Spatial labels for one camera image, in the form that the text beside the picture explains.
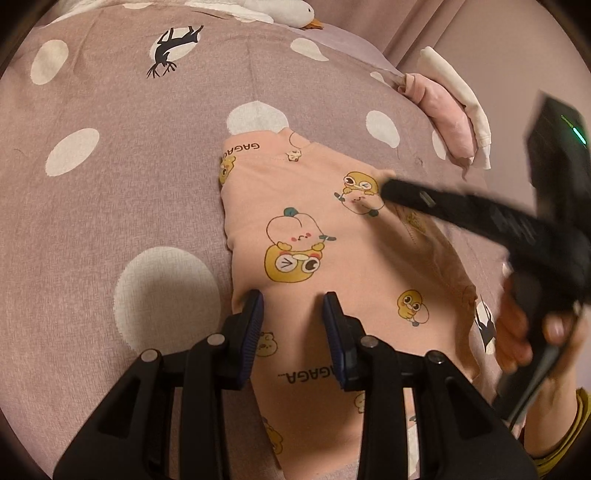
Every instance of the orange beak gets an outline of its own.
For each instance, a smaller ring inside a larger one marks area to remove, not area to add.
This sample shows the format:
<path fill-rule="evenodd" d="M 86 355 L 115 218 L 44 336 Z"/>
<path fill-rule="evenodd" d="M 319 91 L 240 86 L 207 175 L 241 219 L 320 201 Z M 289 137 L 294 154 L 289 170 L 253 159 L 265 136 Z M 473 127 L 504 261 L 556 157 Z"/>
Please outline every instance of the orange beak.
<path fill-rule="evenodd" d="M 322 30 L 324 28 L 324 26 L 322 25 L 322 22 L 320 20 L 315 18 L 309 24 L 307 24 L 305 27 L 302 27 L 301 29 L 302 30 L 309 30 L 311 28 L 317 28 L 318 30 Z"/>

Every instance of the finger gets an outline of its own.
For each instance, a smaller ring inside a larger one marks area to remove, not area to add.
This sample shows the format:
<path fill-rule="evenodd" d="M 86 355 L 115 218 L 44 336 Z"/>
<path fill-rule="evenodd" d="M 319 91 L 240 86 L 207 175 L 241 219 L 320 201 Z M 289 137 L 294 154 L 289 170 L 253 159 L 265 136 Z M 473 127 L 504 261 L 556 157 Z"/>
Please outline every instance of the finger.
<path fill-rule="evenodd" d="M 529 322 L 525 313 L 515 303 L 511 293 L 507 292 L 501 297 L 501 308 L 496 323 L 505 325 L 507 330 L 519 339 L 525 339 L 529 330 Z"/>
<path fill-rule="evenodd" d="M 506 374 L 515 372 L 515 370 L 517 370 L 517 362 L 515 359 L 511 358 L 503 350 L 501 350 L 498 347 L 498 344 L 495 345 L 495 347 L 496 362 L 499 364 L 499 367 L 501 367 L 501 370 L 503 370 L 503 372 Z"/>
<path fill-rule="evenodd" d="M 569 345 L 558 360 L 556 366 L 550 372 L 550 378 L 559 378 L 576 365 L 577 358 L 585 345 L 588 334 L 589 322 L 586 318 L 581 318 L 574 328 Z"/>
<path fill-rule="evenodd" d="M 500 348 L 510 358 L 515 359 L 519 365 L 528 365 L 531 362 L 533 352 L 531 345 L 526 340 L 515 337 L 507 329 L 505 323 L 496 326 L 496 348 Z"/>
<path fill-rule="evenodd" d="M 562 345 L 573 326 L 572 313 L 551 314 L 544 319 L 544 337 L 551 345 Z"/>
<path fill-rule="evenodd" d="M 510 275 L 506 279 L 503 280 L 503 290 L 507 293 L 511 292 L 511 288 L 513 288 L 513 277 Z"/>

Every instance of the folded clothes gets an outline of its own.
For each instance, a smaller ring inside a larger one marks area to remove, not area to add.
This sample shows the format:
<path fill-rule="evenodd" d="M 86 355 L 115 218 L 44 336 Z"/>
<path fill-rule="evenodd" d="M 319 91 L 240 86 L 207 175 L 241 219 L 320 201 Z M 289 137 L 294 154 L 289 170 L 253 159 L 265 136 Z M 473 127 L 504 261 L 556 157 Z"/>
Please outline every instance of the folded clothes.
<path fill-rule="evenodd" d="M 449 153 L 456 159 L 465 159 L 466 164 L 461 166 L 467 167 L 477 145 L 472 122 L 463 106 L 444 87 L 420 73 L 407 74 L 406 85 L 398 87 L 398 91 L 431 118 Z"/>
<path fill-rule="evenodd" d="M 466 115 L 472 121 L 478 144 L 472 165 L 489 169 L 491 167 L 491 126 L 472 89 L 454 68 L 431 47 L 421 50 L 417 61 L 417 71 L 443 85 L 456 100 L 464 105 Z"/>
<path fill-rule="evenodd" d="M 359 457 L 365 397 L 342 392 L 334 378 L 325 292 L 337 292 L 348 315 L 394 348 L 440 350 L 470 379 L 483 372 L 469 342 L 476 289 L 431 217 L 384 204 L 379 186 L 393 175 L 289 128 L 225 142 L 219 178 L 232 309 L 252 288 L 265 296 L 252 386 L 289 480 Z M 411 455 L 410 473 L 416 461 Z"/>

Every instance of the cartoon character print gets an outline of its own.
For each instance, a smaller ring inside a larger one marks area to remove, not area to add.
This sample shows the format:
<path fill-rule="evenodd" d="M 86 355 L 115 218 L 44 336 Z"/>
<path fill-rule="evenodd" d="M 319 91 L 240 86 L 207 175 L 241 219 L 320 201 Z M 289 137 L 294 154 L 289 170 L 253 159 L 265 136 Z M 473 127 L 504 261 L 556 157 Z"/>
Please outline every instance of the cartoon character print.
<path fill-rule="evenodd" d="M 482 298 L 480 298 L 478 305 L 476 305 L 474 321 L 476 322 L 476 325 L 478 325 L 478 330 L 480 331 L 486 354 L 494 355 L 496 338 L 495 322 L 492 319 L 491 310 L 488 305 L 484 303 Z"/>
<path fill-rule="evenodd" d="M 335 192 L 337 200 L 358 215 L 378 216 L 378 210 L 384 206 L 382 197 L 378 195 L 378 182 L 360 171 L 349 172 L 343 181 L 343 193 Z"/>
<path fill-rule="evenodd" d="M 272 281 L 282 283 L 310 278 L 320 268 L 324 242 L 336 240 L 325 235 L 310 215 L 293 207 L 271 219 L 267 236 L 273 244 L 265 254 L 265 271 Z"/>
<path fill-rule="evenodd" d="M 271 425 L 269 425 L 269 422 L 267 422 L 266 418 L 263 418 L 262 421 L 265 425 L 265 430 L 267 431 L 269 440 L 273 445 L 273 452 L 275 453 L 275 455 L 279 455 L 281 452 L 283 452 L 283 437 L 278 431 L 276 431 L 273 427 L 271 427 Z"/>
<path fill-rule="evenodd" d="M 261 332 L 258 345 L 256 346 L 256 356 L 271 356 L 277 352 L 279 346 L 273 335 L 273 332 Z"/>
<path fill-rule="evenodd" d="M 427 234 L 427 231 L 425 230 L 425 227 L 416 212 L 410 211 L 407 214 L 407 222 L 410 226 L 416 228 L 416 230 L 418 230 L 419 232 L 423 233 L 424 235 Z"/>
<path fill-rule="evenodd" d="M 165 70 L 162 76 L 166 75 L 170 70 L 173 72 L 177 69 L 177 64 L 173 61 L 169 61 L 168 55 L 170 51 L 176 47 L 180 47 L 182 45 L 187 45 L 190 43 L 198 43 L 199 42 L 199 32 L 203 30 L 203 25 L 201 25 L 197 30 L 194 30 L 193 27 L 190 25 L 187 27 L 187 33 L 185 33 L 182 37 L 174 38 L 174 29 L 171 28 L 162 34 L 160 40 L 158 40 L 158 47 L 156 47 L 156 51 L 154 52 L 154 65 L 150 67 L 148 73 L 146 74 L 146 78 L 150 75 L 152 78 L 160 77 L 158 73 L 158 67 L 162 65 Z"/>
<path fill-rule="evenodd" d="M 423 296 L 416 290 L 407 290 L 398 297 L 398 314 L 418 327 L 429 320 L 429 310 L 423 303 Z"/>
<path fill-rule="evenodd" d="M 292 152 L 287 152 L 287 160 L 289 161 L 298 161 L 301 157 L 301 150 L 298 148 Z"/>
<path fill-rule="evenodd" d="M 226 183 L 228 179 L 228 175 L 234 168 L 234 162 L 236 161 L 236 157 L 234 155 L 228 155 L 226 158 L 222 159 L 220 163 L 220 183 L 223 185 Z"/>
<path fill-rule="evenodd" d="M 365 392 L 361 392 L 355 397 L 355 407 L 359 413 L 365 413 Z"/>

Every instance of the pink wall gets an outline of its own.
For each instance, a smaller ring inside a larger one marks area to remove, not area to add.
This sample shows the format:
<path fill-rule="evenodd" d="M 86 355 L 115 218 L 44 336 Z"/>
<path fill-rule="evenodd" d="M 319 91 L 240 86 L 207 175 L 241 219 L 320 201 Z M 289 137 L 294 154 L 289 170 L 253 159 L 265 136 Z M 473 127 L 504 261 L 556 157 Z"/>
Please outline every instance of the pink wall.
<path fill-rule="evenodd" d="M 472 87 L 490 120 L 488 187 L 532 205 L 524 136 L 538 92 L 572 104 L 591 127 L 591 73 L 583 59 L 535 0 L 466 0 L 434 48 Z M 578 371 L 591 388 L 591 340 Z"/>
<path fill-rule="evenodd" d="M 465 0 L 307 0 L 316 17 L 372 43 L 394 65 L 435 43 Z"/>

